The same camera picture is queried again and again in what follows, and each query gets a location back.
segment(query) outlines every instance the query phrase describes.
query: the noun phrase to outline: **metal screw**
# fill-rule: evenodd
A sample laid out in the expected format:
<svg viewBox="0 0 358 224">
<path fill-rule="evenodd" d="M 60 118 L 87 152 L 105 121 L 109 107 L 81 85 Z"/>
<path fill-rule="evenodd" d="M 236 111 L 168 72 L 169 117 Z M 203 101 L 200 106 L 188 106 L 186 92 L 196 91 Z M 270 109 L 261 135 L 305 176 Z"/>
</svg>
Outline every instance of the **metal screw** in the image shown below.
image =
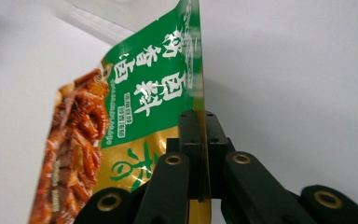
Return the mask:
<svg viewBox="0 0 358 224">
<path fill-rule="evenodd" d="M 182 163 L 182 158 L 177 155 L 171 155 L 165 158 L 165 162 L 167 162 L 169 165 L 177 165 Z"/>
<path fill-rule="evenodd" d="M 97 203 L 98 209 L 102 212 L 110 212 L 121 204 L 121 197 L 118 193 L 105 194 Z"/>
<path fill-rule="evenodd" d="M 239 164 L 247 164 L 251 162 L 251 159 L 245 154 L 236 154 L 232 159 Z"/>
<path fill-rule="evenodd" d="M 315 197 L 316 202 L 323 205 L 324 207 L 339 209 L 342 207 L 342 201 L 337 197 L 337 195 L 325 191 L 318 190 L 313 193 L 313 197 Z"/>
</svg>

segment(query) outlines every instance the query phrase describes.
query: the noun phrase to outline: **green label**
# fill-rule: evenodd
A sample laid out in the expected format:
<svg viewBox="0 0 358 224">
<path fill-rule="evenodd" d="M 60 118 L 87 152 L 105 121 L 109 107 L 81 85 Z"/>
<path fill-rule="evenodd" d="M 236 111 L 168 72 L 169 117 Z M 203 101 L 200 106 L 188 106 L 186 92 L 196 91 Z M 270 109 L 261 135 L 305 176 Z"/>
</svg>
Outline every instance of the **green label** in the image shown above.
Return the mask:
<svg viewBox="0 0 358 224">
<path fill-rule="evenodd" d="M 112 48 L 106 97 L 109 127 L 102 148 L 177 125 L 192 109 L 201 78 L 198 0 L 182 0 L 168 14 Z"/>
</svg>

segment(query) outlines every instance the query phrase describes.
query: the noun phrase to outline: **plastic packaging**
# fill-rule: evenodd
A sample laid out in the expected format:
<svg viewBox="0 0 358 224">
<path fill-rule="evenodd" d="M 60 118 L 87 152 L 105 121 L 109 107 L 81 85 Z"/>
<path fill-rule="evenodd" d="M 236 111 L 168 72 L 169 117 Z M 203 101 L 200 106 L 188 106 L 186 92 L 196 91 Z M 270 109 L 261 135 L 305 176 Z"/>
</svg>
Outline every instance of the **plastic packaging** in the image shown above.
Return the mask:
<svg viewBox="0 0 358 224">
<path fill-rule="evenodd" d="M 130 31 L 137 32 L 169 12 L 179 0 L 66 0 Z"/>
<path fill-rule="evenodd" d="M 93 193 L 139 188 L 189 109 L 204 114 L 197 0 L 180 1 L 59 88 L 30 223 L 71 223 Z"/>
</svg>

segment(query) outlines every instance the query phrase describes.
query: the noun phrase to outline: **white chinese characters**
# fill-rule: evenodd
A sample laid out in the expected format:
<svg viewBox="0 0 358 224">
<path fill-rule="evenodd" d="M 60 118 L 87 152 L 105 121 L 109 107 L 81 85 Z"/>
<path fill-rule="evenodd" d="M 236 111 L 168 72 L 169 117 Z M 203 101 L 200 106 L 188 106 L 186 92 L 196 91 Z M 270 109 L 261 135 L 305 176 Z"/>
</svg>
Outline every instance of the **white chinese characters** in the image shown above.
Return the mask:
<svg viewBox="0 0 358 224">
<path fill-rule="evenodd" d="M 124 59 L 119 63 L 115 64 L 115 66 L 113 67 L 116 74 L 115 83 L 118 84 L 124 80 L 127 80 L 129 77 L 129 70 L 130 72 L 132 72 L 134 65 L 135 60 L 132 60 L 131 62 L 127 63 L 127 59 Z"/>
<path fill-rule="evenodd" d="M 136 56 L 136 65 L 145 65 L 148 67 L 152 66 L 152 62 L 156 62 L 158 59 L 157 54 L 161 52 L 161 48 L 149 46 L 145 49 L 145 52 L 142 52 Z"/>
<path fill-rule="evenodd" d="M 173 98 L 182 96 L 184 87 L 186 86 L 186 75 L 183 74 L 179 77 L 180 73 L 175 73 L 164 77 L 161 80 L 161 84 L 157 81 L 142 82 L 136 85 L 136 91 L 134 95 L 141 94 L 139 103 L 140 108 L 134 111 L 135 114 L 145 111 L 146 116 L 150 115 L 150 108 L 153 106 L 159 106 L 163 101 L 170 101 Z M 158 93 L 158 88 L 162 89 L 162 93 Z"/>
<path fill-rule="evenodd" d="M 182 53 L 183 38 L 182 33 L 178 30 L 175 30 L 173 34 L 165 35 L 165 39 L 162 43 L 168 43 L 167 45 L 164 45 L 166 51 L 162 54 L 162 57 L 171 58 L 176 57 L 178 52 Z"/>
</svg>

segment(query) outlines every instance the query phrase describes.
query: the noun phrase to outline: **white background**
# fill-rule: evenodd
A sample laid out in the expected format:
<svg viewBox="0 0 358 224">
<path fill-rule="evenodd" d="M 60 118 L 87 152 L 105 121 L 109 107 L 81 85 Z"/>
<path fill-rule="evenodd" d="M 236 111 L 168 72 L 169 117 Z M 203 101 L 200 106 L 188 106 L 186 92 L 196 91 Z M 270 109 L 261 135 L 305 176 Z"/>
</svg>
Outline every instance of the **white background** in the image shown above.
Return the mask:
<svg viewBox="0 0 358 224">
<path fill-rule="evenodd" d="M 358 203 L 358 1 L 200 10 L 206 107 L 236 149 L 295 193 L 321 184 Z M 42 0 L 0 0 L 0 223 L 27 222 L 55 91 L 111 48 L 96 36 Z"/>
</svg>

